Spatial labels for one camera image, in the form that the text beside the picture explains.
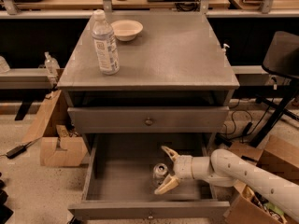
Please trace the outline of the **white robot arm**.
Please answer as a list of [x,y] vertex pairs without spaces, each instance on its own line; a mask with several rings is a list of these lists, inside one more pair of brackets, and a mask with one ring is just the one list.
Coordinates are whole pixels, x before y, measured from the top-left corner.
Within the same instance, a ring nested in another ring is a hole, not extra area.
[[232,187],[239,180],[299,221],[297,184],[244,161],[227,149],[216,149],[209,157],[179,155],[167,146],[161,146],[161,149],[173,162],[173,174],[169,174],[154,191],[156,195],[167,193],[185,179],[203,180],[220,187]]

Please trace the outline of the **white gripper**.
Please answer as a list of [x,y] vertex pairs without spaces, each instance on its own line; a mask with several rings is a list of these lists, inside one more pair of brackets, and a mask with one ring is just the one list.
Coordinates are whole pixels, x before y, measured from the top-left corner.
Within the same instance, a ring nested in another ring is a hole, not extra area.
[[174,163],[173,171],[175,175],[168,175],[163,183],[154,191],[156,195],[162,195],[179,185],[180,179],[193,179],[192,176],[192,156],[181,155],[167,146],[161,146],[161,149],[168,155]]

